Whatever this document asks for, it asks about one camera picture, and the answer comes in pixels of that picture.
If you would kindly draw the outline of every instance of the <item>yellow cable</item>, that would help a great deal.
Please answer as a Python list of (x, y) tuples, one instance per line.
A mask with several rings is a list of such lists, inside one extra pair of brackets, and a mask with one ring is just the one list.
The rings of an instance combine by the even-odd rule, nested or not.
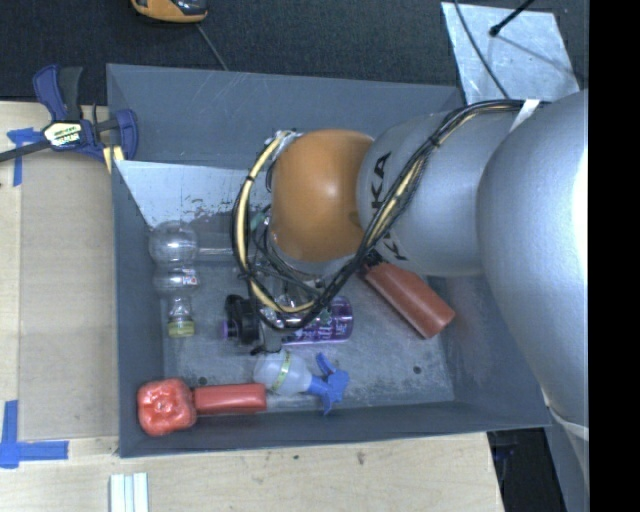
[[(240, 195), (238, 198), (238, 206), (237, 206), (237, 220), (236, 220), (236, 241), (238, 246), (238, 258), (240, 260), (240, 264), (242, 266), (243, 271), (247, 272), (249, 267), (247, 265), (247, 246), (246, 241), (244, 239), (245, 234), (245, 217), (246, 217), (246, 205), (249, 200), (249, 195), (251, 194), (251, 188), (253, 187), (253, 183), (255, 178), (260, 174), (260, 171), (264, 167), (264, 164), (267, 162), (269, 157), (273, 154), (273, 152), (280, 146), (282, 140), (289, 135), (291, 132), (282, 132), (278, 134), (271, 143), (265, 148), (260, 157), (256, 160), (256, 163), (253, 165), (251, 170), (249, 171), (249, 175), (245, 180), (242, 188), (240, 189)], [(313, 306), (314, 302), (306, 302), (301, 304), (300, 306), (291, 307), (285, 306), (282, 304), (277, 304), (272, 301), (267, 295), (263, 293), (260, 287), (253, 281), (251, 276), (249, 276), (249, 284), (251, 286), (252, 292), (255, 296), (262, 302), (265, 306), (270, 307), (276, 311), (284, 311), (286, 313), (299, 313), (306, 309), (309, 309)]]
[[(494, 109), (495, 110), (503, 110), (503, 109), (508, 110), (508, 108), (509, 107), (507, 107), (507, 106), (496, 105), (496, 106), (492, 106), (492, 107), (487, 107), (487, 110), (494, 110)], [(469, 112), (465, 117), (461, 118), (455, 124), (455, 126), (452, 126), (450, 130), (448, 130), (446, 133), (442, 134), (442, 136), (438, 140), (438, 145), (442, 144), (449, 137), (449, 135), (451, 135), (456, 129), (460, 128), (463, 124), (465, 124), (470, 119), (474, 118), (479, 113), (480, 113), (480, 111), (472, 111), (472, 112)], [(387, 203), (387, 205), (384, 207), (383, 211), (381, 212), (380, 217), (378, 219), (378, 224), (374, 228), (374, 230), (371, 232), (371, 235), (368, 237), (367, 243), (370, 243), (372, 240), (375, 240), (376, 237), (378, 236), (378, 234), (380, 233), (380, 231), (382, 231), (384, 229), (384, 225), (385, 225), (384, 223), (386, 222), (387, 218), (389, 217), (389, 215), (391, 213), (391, 210), (395, 207), (396, 203), (398, 202), (398, 198), (401, 197), (402, 194), (404, 194), (404, 192), (406, 191), (407, 187), (409, 186), (409, 183), (414, 178), (416, 173), (419, 172), (420, 167), (423, 165), (423, 163), (424, 163), (424, 159), (419, 159), (419, 160), (416, 160), (416, 162), (413, 164), (413, 166), (411, 167), (411, 169), (409, 170), (407, 175), (404, 177), (404, 179), (402, 180), (402, 182), (398, 186), (398, 190), (396, 191), (394, 196), (389, 200), (389, 202)]]

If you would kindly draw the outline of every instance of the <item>black wire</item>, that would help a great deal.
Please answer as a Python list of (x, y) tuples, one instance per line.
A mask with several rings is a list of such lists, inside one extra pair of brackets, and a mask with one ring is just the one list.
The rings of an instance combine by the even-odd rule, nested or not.
[(222, 69), (224, 69), (225, 71), (229, 71), (229, 68), (227, 67), (227, 65), (222, 60), (222, 57), (218, 53), (218, 50), (216, 50), (216, 47), (213, 46), (213, 43), (211, 42), (211, 39), (209, 39), (209, 37), (207, 36), (207, 34), (204, 31), (204, 29), (200, 26), (200, 23), (196, 23), (196, 27), (198, 29), (198, 32), (200, 32), (200, 35), (204, 38), (205, 42), (207, 43), (207, 46), (213, 52), (213, 55), (215, 56), (215, 58), (218, 59), (218, 62), (222, 66)]
[[(302, 318), (300, 318), (299, 321), (296, 323), (296, 329), (305, 327), (310, 322), (312, 322), (315, 318), (317, 318), (318, 315), (329, 306), (331, 300), (338, 294), (338, 292), (344, 286), (346, 281), (355, 272), (357, 272), (360, 268), (362, 268), (363, 263), (369, 257), (371, 252), (375, 250), (375, 246), (384, 236), (387, 235), (389, 230), (392, 228), (393, 224), (396, 222), (399, 216), (405, 211), (407, 206), (410, 204), (410, 201), (413, 198), (420, 184), (422, 174), (428, 162), (429, 156), (440, 145), (442, 140), (447, 135), (452, 133), (453, 130), (458, 128), (462, 123), (468, 121), (469, 119), (471, 119), (472, 117), (475, 117), (480, 113), (497, 111), (497, 110), (517, 111), (522, 108), (523, 103), (524, 102), (521, 100), (509, 100), (509, 99), (489, 100), (489, 101), (483, 101), (483, 102), (475, 103), (465, 107), (461, 107), (460, 109), (450, 112), (443, 119), (442, 123), (433, 132), (433, 134), (431, 134), (431, 136), (429, 136), (427, 140), (414, 152), (411, 158), (409, 158), (409, 160), (403, 167), (402, 171), (394, 180), (394, 182), (391, 184), (391, 187), (385, 194), (380, 207), (377, 209), (376, 213), (373, 215), (371, 221), (367, 225), (362, 242), (360, 243), (360, 246), (356, 250), (355, 255), (334, 275), (332, 280), (325, 286), (323, 292), (313, 300), (313, 305), (306, 311), (306, 313), (304, 313)], [(402, 194), (398, 194), (398, 190), (402, 182), (404, 181), (407, 174), (410, 172), (414, 172), (414, 175), (412, 176), (406, 190)], [(238, 197), (236, 198), (236, 201), (234, 203), (234, 207), (232, 210), (232, 215), (234, 219), (236, 218), (236, 214), (237, 214), (239, 198), (240, 198), (240, 194), (238, 194)], [(386, 210), (390, 202), (394, 200), (394, 198), (397, 201), (396, 205), (394, 205), (394, 207), (388, 213), (387, 217), (381, 220), (383, 212)], [(245, 226), (246, 228), (249, 228), (248, 219), (249, 219), (249, 215), (245, 217), (245, 222), (247, 223)], [(265, 233), (263, 233), (263, 237), (266, 236), (266, 230), (267, 228), (265, 228)], [(372, 238), (374, 230), (377, 231), (378, 234), (374, 238)], [(237, 248), (237, 241), (235, 239), (235, 234), (234, 234), (235, 229), (233, 228), (233, 226), (232, 226), (231, 232), (232, 232), (232, 236), (231, 236), (232, 246), (234, 248), (234, 254), (236, 254), (236, 259), (237, 259), (238, 248)], [(256, 234), (254, 233), (253, 236), (246, 237), (245, 239), (248, 240), (251, 238), (253, 239), (254, 243), (256, 243), (256, 245), (259, 246), (260, 242), (255, 237), (256, 237)], [(264, 248), (260, 248), (259, 250), (263, 250), (264, 253), (268, 255), (266, 238), (263, 238), (263, 243), (264, 243)], [(276, 268), (277, 271), (282, 270), (279, 263), (275, 264), (274, 267)], [(274, 302), (274, 304), (277, 305), (277, 302), (273, 299), (270, 292), (266, 289), (266, 286), (264, 286), (263, 283), (261, 283), (258, 279), (255, 278), (255, 274), (256, 274), (255, 268), (253, 269), (250, 268), (250, 264), (248, 263), (247, 268), (243, 268), (243, 271), (245, 272), (245, 275), (243, 277), (247, 279), (249, 295), (250, 296), (253, 295), (253, 292), (251, 289), (251, 282), (253, 282), (267, 297), (269, 297), (269, 299), (272, 302)], [(296, 280), (295, 275), (293, 273), (287, 272), (286, 281), (290, 281), (291, 278), (294, 280), (294, 283), (295, 283), (295, 280)], [(304, 288), (304, 286), (306, 286), (305, 283), (302, 283), (302, 282), (297, 282), (295, 284), (297, 286), (300, 286), (301, 288)], [(257, 309), (256, 314), (267, 325), (269, 325), (273, 329), (279, 330), (279, 331), (289, 329), (287, 327), (282, 328), (277, 325), (274, 325), (269, 319), (267, 319), (264, 316), (264, 314), (262, 314), (259, 306), (256, 306), (256, 309)], [(287, 315), (290, 316), (290, 314), (284, 312), (283, 310), (279, 310), (278, 312), (283, 314), (285, 317)]]
[(511, 99), (511, 96), (509, 96), (509, 94), (507, 93), (505, 88), (502, 87), (502, 84), (500, 83), (500, 81), (498, 80), (496, 75), (493, 73), (491, 68), (489, 67), (489, 64), (487, 63), (487, 61), (485, 60), (484, 56), (482, 55), (482, 52), (480, 51), (480, 48), (478, 48), (476, 40), (471, 35), (471, 31), (469, 30), (469, 27), (467, 26), (467, 22), (465, 21), (464, 16), (462, 15), (462, 10), (460, 9), (460, 4), (458, 4), (458, 0), (453, 0), (453, 3), (455, 5), (455, 7), (456, 7), (456, 11), (458, 13), (458, 17), (460, 18), (460, 22), (462, 23), (462, 28), (464, 28), (464, 31), (467, 33), (467, 37), (469, 38), (469, 42), (471, 43), (471, 46), (473, 46), (473, 49), (478, 54), (478, 57), (480, 58), (480, 61), (482, 62), (482, 65), (484, 66), (484, 68), (487, 70), (487, 73), (489, 73), (489, 76), (491, 77), (491, 80), (493, 80), (493, 83), (495, 83), (496, 86), (498, 87), (498, 89), (500, 89), (500, 92), (505, 97), (505, 99)]
[(511, 20), (513, 20), (514, 18), (519, 16), (520, 13), (522, 11), (524, 11), (527, 7), (529, 7), (533, 2), (535, 2), (535, 0), (527, 0), (520, 7), (518, 7), (515, 11), (513, 11), (511, 14), (509, 14), (509, 16), (507, 16), (505, 19), (503, 19), (500, 23), (498, 23), (498, 24), (494, 25), (493, 27), (491, 27), (489, 29), (489, 35), (491, 37), (497, 36), (504, 27), (506, 27), (509, 23), (511, 23)]
[[(263, 208), (262, 211), (266, 212), (270, 207), (271, 205), (267, 206), (266, 208)], [(252, 235), (253, 243), (256, 246), (256, 256), (258, 253), (261, 253), (263, 257), (269, 262), (269, 264), (272, 267), (274, 267), (276, 270), (270, 271), (264, 266), (261, 266), (258, 272), (263, 272), (265, 274), (269, 274), (274, 277), (280, 277), (282, 280), (292, 283), (304, 289), (310, 295), (314, 295), (314, 296), (320, 295), (320, 292), (318, 290), (315, 290), (310, 286), (308, 286), (306, 283), (303, 283), (300, 279), (298, 279), (294, 275), (293, 272), (291, 272), (284, 264), (282, 264), (276, 257), (274, 257), (269, 252), (268, 245), (267, 245), (268, 231), (269, 231), (268, 228), (264, 228), (262, 230), (262, 234), (258, 236), (258, 230), (256, 229)]]

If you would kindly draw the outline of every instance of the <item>orange-red tube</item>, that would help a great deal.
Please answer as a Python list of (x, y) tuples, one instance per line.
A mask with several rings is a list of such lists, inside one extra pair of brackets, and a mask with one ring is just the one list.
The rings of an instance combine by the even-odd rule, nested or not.
[(365, 268), (364, 280), (425, 338), (432, 338), (455, 317), (455, 312), (417, 274), (391, 263)]
[(193, 390), (198, 414), (253, 414), (267, 408), (264, 384), (228, 384)]

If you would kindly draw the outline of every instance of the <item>blue tape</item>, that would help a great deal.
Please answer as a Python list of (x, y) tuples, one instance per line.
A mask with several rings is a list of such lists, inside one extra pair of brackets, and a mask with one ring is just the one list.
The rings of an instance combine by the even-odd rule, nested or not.
[(69, 441), (18, 441), (18, 401), (4, 404), (2, 441), (0, 442), (0, 468), (15, 469), (22, 461), (66, 460), (69, 458)]
[[(10, 130), (7, 137), (13, 142), (17, 148), (23, 144), (32, 144), (44, 140), (44, 135), (33, 128), (22, 128), (20, 130)], [(22, 183), (22, 157), (16, 158), (13, 166), (13, 186), (17, 187)]]

